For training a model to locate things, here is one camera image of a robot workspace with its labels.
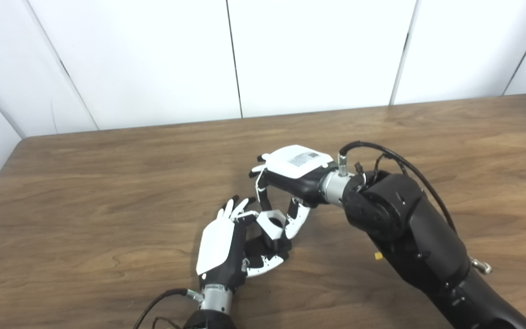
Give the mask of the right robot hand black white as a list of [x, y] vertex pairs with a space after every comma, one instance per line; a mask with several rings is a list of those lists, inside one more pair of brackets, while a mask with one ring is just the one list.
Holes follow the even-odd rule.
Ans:
[[251, 169], [255, 195], [263, 211], [272, 209], [267, 188], [275, 187], [291, 195], [284, 221], [286, 238], [292, 239], [307, 220], [311, 209], [329, 204], [324, 187], [337, 171], [329, 154], [293, 144], [258, 156], [261, 163]]

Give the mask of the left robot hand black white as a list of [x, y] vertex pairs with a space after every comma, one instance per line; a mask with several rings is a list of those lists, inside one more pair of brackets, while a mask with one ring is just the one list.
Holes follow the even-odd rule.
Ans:
[[235, 293], [247, 278], [287, 260], [291, 245], [284, 232], [285, 215], [278, 210], [249, 210], [255, 201], [232, 196], [203, 229], [196, 264], [200, 289], [219, 285]]

